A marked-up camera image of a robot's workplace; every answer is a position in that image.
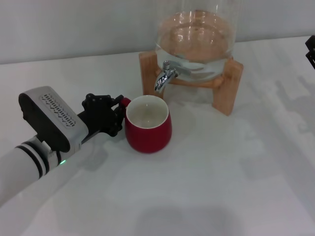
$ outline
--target red mug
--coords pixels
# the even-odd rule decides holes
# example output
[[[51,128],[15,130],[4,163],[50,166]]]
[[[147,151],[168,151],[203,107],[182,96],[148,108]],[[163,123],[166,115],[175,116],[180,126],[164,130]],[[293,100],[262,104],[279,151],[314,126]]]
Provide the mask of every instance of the red mug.
[[[132,101],[124,98],[126,106],[125,132],[129,144],[137,151],[152,153],[163,149],[172,136],[172,121],[163,99],[140,96]]]

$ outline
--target white tabletop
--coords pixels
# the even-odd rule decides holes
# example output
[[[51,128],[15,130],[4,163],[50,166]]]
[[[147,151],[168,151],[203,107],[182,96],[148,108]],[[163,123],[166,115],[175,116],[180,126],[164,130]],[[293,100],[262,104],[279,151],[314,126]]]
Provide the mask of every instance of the white tabletop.
[[[98,134],[0,209],[4,236],[314,236],[315,70],[307,37],[237,43],[234,111],[168,85],[173,137],[134,151]],[[81,112],[87,93],[142,94],[138,54],[0,66],[0,154],[32,137],[18,95],[49,85]]]

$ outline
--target glass jar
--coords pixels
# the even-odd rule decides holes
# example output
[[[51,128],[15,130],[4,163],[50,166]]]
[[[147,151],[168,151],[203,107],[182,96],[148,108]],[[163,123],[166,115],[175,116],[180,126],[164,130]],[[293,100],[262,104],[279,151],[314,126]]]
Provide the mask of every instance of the glass jar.
[[[179,79],[204,82],[223,72],[231,57],[241,0],[156,0],[156,53]]]

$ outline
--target white wall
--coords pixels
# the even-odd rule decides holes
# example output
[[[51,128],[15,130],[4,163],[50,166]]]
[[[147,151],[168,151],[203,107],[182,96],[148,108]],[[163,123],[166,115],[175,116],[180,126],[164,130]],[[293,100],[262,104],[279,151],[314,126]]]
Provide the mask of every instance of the white wall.
[[[0,0],[0,63],[147,50],[154,0]],[[244,0],[238,41],[315,33],[315,0]]]

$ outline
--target ventilation grille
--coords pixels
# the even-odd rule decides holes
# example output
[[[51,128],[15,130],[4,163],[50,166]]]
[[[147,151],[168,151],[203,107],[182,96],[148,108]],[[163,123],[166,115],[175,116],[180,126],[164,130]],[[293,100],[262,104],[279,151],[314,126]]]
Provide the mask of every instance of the ventilation grille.
[[[75,120],[66,112],[66,110],[60,105],[59,102],[50,94],[45,94],[40,97],[40,100],[50,111],[60,120],[60,122],[66,127],[71,128],[75,126]]]

